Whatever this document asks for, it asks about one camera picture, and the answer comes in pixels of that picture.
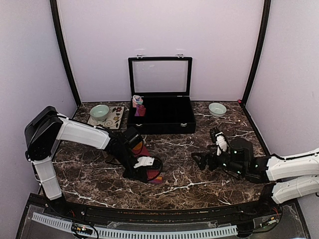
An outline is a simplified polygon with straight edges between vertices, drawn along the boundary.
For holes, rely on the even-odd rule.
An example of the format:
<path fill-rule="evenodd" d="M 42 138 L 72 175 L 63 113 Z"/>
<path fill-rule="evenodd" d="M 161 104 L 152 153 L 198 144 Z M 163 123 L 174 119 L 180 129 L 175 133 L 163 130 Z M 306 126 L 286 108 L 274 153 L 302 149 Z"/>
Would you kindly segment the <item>magenta striped sock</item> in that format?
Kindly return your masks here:
<path fill-rule="evenodd" d="M 161 184 L 163 162 L 159 157 L 150 156 L 143 139 L 132 149 L 132 153 L 138 161 L 134 166 L 138 179 L 144 183 Z"/>

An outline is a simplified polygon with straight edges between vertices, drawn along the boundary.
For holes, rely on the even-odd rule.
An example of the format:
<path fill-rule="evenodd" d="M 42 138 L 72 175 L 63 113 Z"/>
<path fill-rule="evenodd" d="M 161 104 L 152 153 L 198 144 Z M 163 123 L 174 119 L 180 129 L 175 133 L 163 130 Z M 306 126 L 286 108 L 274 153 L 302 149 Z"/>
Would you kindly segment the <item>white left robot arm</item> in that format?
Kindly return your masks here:
<path fill-rule="evenodd" d="M 70 213 L 70 205 L 64 202 L 56 172 L 52 163 L 52 149 L 57 141 L 70 141 L 103 150 L 115 157 L 124 167 L 123 177 L 148 183 L 160 176 L 163 162 L 155 156 L 142 154 L 144 140 L 131 127 L 124 132 L 82 123 L 61 115 L 55 107 L 47 106 L 24 130 L 25 157 L 31 162 L 35 175 L 44 189 L 51 209 L 59 217 Z"/>

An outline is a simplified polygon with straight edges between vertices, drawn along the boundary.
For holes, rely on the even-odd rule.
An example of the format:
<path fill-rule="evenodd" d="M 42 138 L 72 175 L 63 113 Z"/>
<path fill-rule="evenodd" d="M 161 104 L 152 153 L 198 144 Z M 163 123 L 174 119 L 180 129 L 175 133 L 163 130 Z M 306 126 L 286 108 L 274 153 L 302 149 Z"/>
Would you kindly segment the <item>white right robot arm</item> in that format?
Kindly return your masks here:
<path fill-rule="evenodd" d="M 228 141 L 218 128 L 209 131 L 215 152 L 192 153 L 200 170 L 222 168 L 245 180 L 264 184 L 254 211 L 265 216 L 274 205 L 319 192 L 319 150 L 255 157 L 252 142 L 236 137 Z"/>

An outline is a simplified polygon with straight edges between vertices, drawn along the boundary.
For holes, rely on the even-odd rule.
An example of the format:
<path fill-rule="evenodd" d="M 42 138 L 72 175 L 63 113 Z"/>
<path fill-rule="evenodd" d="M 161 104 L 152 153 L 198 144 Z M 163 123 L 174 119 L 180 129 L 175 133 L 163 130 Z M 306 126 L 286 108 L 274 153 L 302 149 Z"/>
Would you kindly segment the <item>green bowl at right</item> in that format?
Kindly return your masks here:
<path fill-rule="evenodd" d="M 215 118 L 224 116 L 227 112 L 227 108 L 221 103 L 211 103 L 208 106 L 210 114 Z"/>

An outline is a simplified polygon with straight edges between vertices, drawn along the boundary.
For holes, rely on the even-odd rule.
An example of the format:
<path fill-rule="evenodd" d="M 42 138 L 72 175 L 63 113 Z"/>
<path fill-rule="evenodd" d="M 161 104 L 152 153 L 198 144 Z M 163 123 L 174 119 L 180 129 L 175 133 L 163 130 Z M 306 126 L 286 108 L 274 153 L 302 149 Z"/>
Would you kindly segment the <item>magenta purple rolled sock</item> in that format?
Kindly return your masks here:
<path fill-rule="evenodd" d="M 146 114 L 146 107 L 144 105 L 136 105 L 136 112 L 135 116 L 136 117 L 144 117 Z"/>

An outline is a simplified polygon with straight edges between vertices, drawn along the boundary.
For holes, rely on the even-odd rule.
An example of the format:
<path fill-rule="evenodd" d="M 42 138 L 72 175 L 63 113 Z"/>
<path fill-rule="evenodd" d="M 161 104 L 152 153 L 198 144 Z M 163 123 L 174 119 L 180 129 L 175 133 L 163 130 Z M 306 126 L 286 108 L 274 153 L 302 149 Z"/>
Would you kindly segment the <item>pink white rolled sock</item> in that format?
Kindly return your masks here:
<path fill-rule="evenodd" d="M 139 95 L 133 95 L 132 105 L 133 108 L 139 108 L 143 104 L 143 98 Z"/>

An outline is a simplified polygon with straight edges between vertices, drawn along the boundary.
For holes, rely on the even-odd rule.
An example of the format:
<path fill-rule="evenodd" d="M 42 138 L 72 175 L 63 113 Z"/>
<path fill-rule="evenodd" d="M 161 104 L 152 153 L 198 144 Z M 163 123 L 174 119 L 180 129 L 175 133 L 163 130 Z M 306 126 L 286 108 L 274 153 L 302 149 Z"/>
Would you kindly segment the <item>green ceramic bowl on plate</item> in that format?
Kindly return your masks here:
<path fill-rule="evenodd" d="M 110 108 L 107 105 L 97 105 L 90 110 L 90 116 L 93 120 L 104 121 L 107 118 L 107 115 L 110 111 Z"/>

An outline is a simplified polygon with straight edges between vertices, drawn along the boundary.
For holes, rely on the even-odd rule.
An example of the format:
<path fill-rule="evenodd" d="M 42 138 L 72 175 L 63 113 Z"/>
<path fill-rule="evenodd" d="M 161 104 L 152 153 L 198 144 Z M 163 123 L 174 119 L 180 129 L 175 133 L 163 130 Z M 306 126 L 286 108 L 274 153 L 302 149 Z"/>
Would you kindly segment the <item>black compartment storage box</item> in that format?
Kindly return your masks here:
<path fill-rule="evenodd" d="M 134 127 L 140 134 L 193 134 L 196 119 L 190 101 L 192 57 L 130 57 L 128 67 L 131 103 L 127 127 Z M 144 117 L 135 116 L 133 95 L 143 98 Z"/>

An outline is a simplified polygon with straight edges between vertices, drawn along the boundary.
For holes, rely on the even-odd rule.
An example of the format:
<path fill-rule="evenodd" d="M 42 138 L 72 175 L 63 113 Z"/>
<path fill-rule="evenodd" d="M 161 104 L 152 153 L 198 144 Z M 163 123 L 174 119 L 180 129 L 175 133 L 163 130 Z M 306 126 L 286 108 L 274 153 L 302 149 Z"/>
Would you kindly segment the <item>black right corner post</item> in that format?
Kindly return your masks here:
<path fill-rule="evenodd" d="M 244 108 L 247 105 L 247 102 L 253 87 L 253 83 L 256 77 L 257 69 L 259 66 L 259 62 L 260 62 L 260 58 L 261 58 L 261 54 L 263 50 L 263 45 L 264 45 L 264 40 L 266 36 L 266 30 L 268 26 L 270 8 L 271 8 L 271 0 L 264 0 L 260 29 L 259 29 L 259 34 L 258 34 L 257 43 L 256 43 L 256 49 L 255 49 L 250 73 L 248 76 L 247 84 L 244 90 L 243 97 L 241 99 L 241 105 Z"/>

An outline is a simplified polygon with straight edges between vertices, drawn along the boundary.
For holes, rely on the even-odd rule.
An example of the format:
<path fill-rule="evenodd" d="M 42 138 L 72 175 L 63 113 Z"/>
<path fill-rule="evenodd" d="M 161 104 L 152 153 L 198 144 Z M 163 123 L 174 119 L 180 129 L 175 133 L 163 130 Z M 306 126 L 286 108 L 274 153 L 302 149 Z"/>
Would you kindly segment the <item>black corner post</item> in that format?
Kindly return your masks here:
<path fill-rule="evenodd" d="M 259 66 L 259 62 L 260 62 L 260 58 L 261 58 L 261 54 L 263 50 L 263 45 L 264 45 L 264 40 L 266 36 L 266 30 L 268 26 L 270 8 L 271 8 L 271 0 L 264 0 L 260 29 L 259 29 L 259 34 L 258 34 L 257 43 L 256 43 L 256 49 L 255 49 L 250 73 L 248 76 L 247 84 L 244 90 L 243 97 L 241 99 L 241 105 L 244 108 L 247 105 L 247 102 L 253 87 L 253 83 L 256 77 L 257 69 Z"/>
<path fill-rule="evenodd" d="M 64 66 L 65 74 L 66 74 L 68 84 L 69 84 L 73 99 L 75 101 L 75 104 L 76 106 L 79 107 L 82 104 L 82 102 L 76 87 L 76 83 L 74 80 L 74 76 L 73 76 L 71 65 L 68 58 L 68 53 L 67 53 L 67 49 L 66 49 L 66 45 L 65 45 L 65 41 L 63 37 L 62 26 L 61 26 L 61 21 L 59 16 L 58 2 L 57 0 L 50 0 L 49 3 L 50 3 L 55 35 L 56 35 L 62 63 Z"/>

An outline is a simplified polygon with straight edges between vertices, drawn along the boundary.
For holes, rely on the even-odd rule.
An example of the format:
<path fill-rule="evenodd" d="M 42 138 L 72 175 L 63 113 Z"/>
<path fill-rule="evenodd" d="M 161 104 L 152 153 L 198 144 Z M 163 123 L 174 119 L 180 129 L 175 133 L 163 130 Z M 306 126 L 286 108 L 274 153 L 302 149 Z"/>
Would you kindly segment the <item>white perforated front rail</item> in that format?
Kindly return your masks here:
<path fill-rule="evenodd" d="M 91 227 L 41 213 L 33 213 L 31 220 L 63 232 L 71 233 L 81 239 L 219 239 L 238 235 L 236 226 L 161 232 L 139 231 L 137 227 L 134 227 L 132 230 L 111 229 L 99 226 Z"/>

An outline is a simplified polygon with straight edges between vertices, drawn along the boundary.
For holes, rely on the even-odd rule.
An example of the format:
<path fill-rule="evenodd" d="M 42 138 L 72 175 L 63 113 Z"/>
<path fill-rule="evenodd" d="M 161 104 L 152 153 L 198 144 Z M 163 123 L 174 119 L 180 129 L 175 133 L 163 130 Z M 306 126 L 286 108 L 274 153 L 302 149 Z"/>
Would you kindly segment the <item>black left corner post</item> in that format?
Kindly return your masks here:
<path fill-rule="evenodd" d="M 64 66 L 65 74 L 66 74 L 68 84 L 69 84 L 73 99 L 75 101 L 75 104 L 76 106 L 79 107 L 82 104 L 82 102 L 76 87 L 76 83 L 74 80 L 74 76 L 73 76 L 71 65 L 68 58 L 68 53 L 67 53 L 67 49 L 66 49 L 66 45 L 65 45 L 65 41 L 63 37 L 62 26 L 61 26 L 61 21 L 59 16 L 58 2 L 57 0 L 50 0 L 49 3 L 50 3 L 55 35 L 56 35 L 62 63 Z"/>

